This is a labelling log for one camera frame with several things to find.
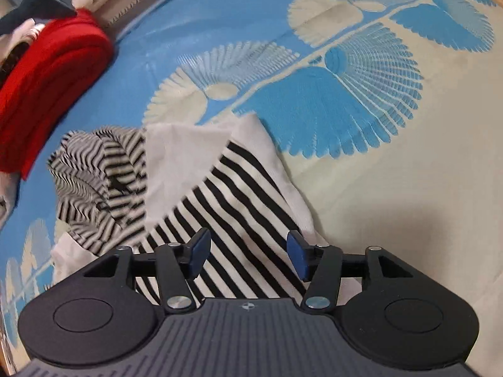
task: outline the bedsheet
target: bedsheet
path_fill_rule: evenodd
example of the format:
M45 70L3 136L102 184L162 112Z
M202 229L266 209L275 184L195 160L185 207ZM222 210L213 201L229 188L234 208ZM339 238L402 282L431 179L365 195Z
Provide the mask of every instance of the bedsheet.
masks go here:
M15 365L19 312L51 285L65 231L46 168L60 137L255 112L321 235L346 252L381 245L467 299L469 364L501 377L502 37L491 0L163 1L55 129L0 234Z

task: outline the red fabric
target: red fabric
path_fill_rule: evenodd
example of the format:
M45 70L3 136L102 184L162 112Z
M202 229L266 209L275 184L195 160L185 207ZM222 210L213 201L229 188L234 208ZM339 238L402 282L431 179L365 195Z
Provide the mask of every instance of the red fabric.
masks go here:
M113 45L91 13L47 24L0 90L0 171L26 180L55 124L104 72Z

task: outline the striped shirt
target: striped shirt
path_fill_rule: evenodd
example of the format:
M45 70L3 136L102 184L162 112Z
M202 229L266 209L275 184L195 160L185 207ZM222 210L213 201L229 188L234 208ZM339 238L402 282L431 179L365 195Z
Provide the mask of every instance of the striped shirt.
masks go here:
M286 235L298 230L290 207L266 169L241 144L229 141L206 177L152 231L143 226L145 174L142 130L103 128L71 132L49 160L58 194L58 218L72 238L95 255L120 244L135 253L186 243L205 227L211 253L189 281L204 297L300 300L305 292L286 253ZM159 303L155 278L137 278L137 290Z

